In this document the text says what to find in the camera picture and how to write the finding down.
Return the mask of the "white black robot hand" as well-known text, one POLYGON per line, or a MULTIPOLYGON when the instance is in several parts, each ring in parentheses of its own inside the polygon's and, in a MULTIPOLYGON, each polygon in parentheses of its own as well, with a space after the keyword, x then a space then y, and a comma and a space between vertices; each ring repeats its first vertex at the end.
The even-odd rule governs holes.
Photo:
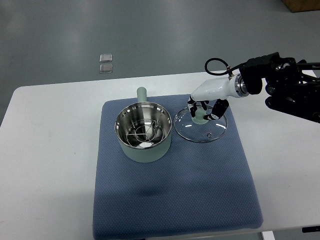
POLYGON ((188 99, 191 119, 197 124, 219 120, 229 107, 228 97, 244 98, 249 95, 241 75, 206 80, 188 99))

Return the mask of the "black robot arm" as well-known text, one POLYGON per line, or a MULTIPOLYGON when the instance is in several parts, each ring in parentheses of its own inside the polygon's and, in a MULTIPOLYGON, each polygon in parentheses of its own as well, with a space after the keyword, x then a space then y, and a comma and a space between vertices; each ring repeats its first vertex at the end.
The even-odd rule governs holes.
POLYGON ((249 59, 239 72, 250 95, 265 90, 268 108, 295 117, 320 122, 320 79, 303 73, 319 70, 318 62, 296 61, 293 57, 280 57, 278 52, 249 59))

